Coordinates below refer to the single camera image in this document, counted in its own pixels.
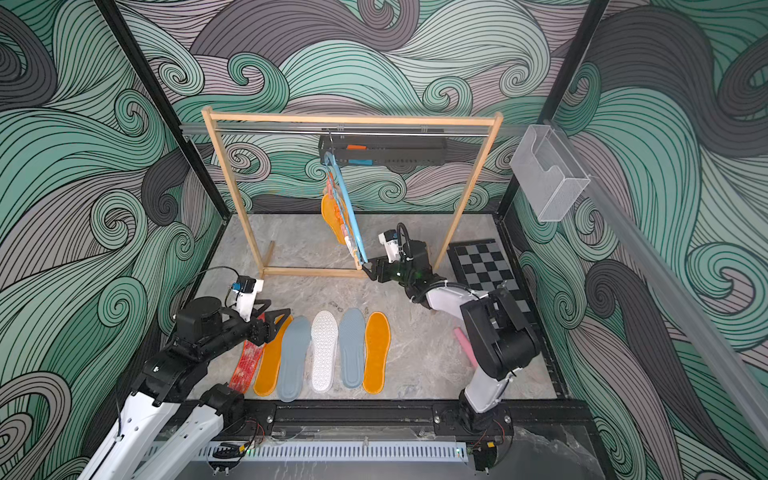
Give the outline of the grey blue insole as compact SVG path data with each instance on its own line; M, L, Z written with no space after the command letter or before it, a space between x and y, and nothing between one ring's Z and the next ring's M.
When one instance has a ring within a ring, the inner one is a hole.
M310 340L310 321L304 316L296 317L287 326L281 344L277 396L282 402L292 402L301 394Z
M362 385L365 368L365 328L363 313L357 308L347 310L339 324L341 379L346 388Z

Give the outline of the white insole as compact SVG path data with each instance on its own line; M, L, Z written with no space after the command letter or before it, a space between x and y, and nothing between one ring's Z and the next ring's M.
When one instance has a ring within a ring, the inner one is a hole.
M311 386L316 392L328 391L334 379L335 355L338 340L338 323L334 315L320 311L311 325L313 362Z

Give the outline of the orange insole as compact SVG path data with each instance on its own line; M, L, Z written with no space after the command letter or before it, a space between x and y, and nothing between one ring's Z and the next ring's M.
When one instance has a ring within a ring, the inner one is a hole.
M375 395L384 388L391 341L389 321L382 312L371 314L364 339L366 357L362 386L367 393Z
M275 339L263 348L261 363L253 384L253 391L257 396L267 397L277 387L282 358L282 341L292 321L293 317L288 316L281 324Z
M322 197L321 215L331 228L336 240L341 245L345 245L347 238L345 221L335 197L330 193L325 193Z

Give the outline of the blue clip hanger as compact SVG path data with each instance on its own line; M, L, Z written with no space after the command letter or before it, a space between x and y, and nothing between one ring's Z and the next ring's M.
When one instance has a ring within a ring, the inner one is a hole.
M347 248L349 254L352 256L355 268L361 270L361 263L367 262L368 258L349 193L341 173L341 168L337 164L336 158L331 151L326 151L321 154L321 164L324 166L327 173L324 194L330 193L335 197L345 221L347 238L346 244L343 246Z

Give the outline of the red patterned insole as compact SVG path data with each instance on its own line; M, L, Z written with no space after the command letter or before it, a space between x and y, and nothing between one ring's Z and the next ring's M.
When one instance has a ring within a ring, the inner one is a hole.
M250 388L263 356L264 345L244 341L238 363L228 382L231 389L245 394Z

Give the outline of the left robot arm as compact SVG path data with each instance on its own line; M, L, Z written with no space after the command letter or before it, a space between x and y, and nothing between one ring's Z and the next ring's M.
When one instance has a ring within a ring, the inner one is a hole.
M270 300L258 300L244 312L211 296L188 303L178 312L167 345L142 366L81 478L174 479L226 428L244 425L243 394L216 384L171 438L153 455L147 453L214 359L244 341L261 346L275 340L290 313L288 308L273 309Z

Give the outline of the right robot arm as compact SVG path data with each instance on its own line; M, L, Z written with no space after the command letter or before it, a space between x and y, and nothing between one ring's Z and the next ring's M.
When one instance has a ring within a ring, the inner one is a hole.
M367 260L362 270L379 283L397 282L415 304L464 322L478 366L459 395L457 419L470 433L483 433L495 418L515 374L540 353L530 322L505 288L484 292L436 274L426 243L410 238L399 223L379 234L386 254Z

